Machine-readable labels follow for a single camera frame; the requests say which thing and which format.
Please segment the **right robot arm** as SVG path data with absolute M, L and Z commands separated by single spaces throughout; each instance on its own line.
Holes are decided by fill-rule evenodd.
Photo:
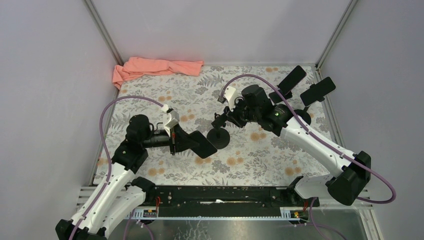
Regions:
M 313 197 L 332 197 L 340 204 L 351 206 L 369 182 L 370 173 L 348 160 L 352 157 L 370 167 L 371 158 L 367 153 L 355 154 L 322 136 L 287 105 L 273 104 L 257 84 L 244 88 L 241 94 L 234 87 L 224 87 L 222 99 L 228 103 L 224 114 L 229 122 L 240 128 L 247 123 L 257 123 L 297 145 L 328 170 L 327 175 L 296 178 L 286 193 L 291 205 L 299 206 Z

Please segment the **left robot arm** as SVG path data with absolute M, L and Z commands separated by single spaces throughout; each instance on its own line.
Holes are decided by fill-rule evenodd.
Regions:
M 210 142 L 199 131 L 186 133 L 179 125 L 154 133 L 147 116 L 133 116 L 125 139 L 115 150 L 107 174 L 88 201 L 69 220 L 61 219 L 55 227 L 60 240 L 106 240 L 123 219 L 137 206 L 155 200 L 153 182 L 136 177 L 148 157 L 148 148 L 169 146 L 175 154 L 192 150 L 198 156 L 210 155 Z

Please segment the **black round-base stand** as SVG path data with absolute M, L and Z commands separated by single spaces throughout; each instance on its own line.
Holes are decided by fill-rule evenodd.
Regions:
M 225 114 L 214 113 L 212 121 L 212 129 L 207 133 L 206 138 L 218 150 L 224 149 L 230 143 L 230 134 L 224 129 L 227 125 L 227 116 Z
M 308 125 L 312 123 L 312 118 L 308 113 L 309 106 L 305 106 L 303 109 L 296 109 L 294 112 L 302 118 Z

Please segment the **black phone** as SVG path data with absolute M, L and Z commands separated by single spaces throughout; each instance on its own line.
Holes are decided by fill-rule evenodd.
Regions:
M 206 159 L 215 154 L 218 149 L 199 131 L 190 133 L 189 139 L 190 150 L 192 150 L 198 157 Z
M 322 102 L 325 96 L 336 89 L 336 85 L 330 77 L 326 77 L 316 84 L 312 84 L 309 89 L 300 94 L 300 98 L 305 107 L 315 102 Z

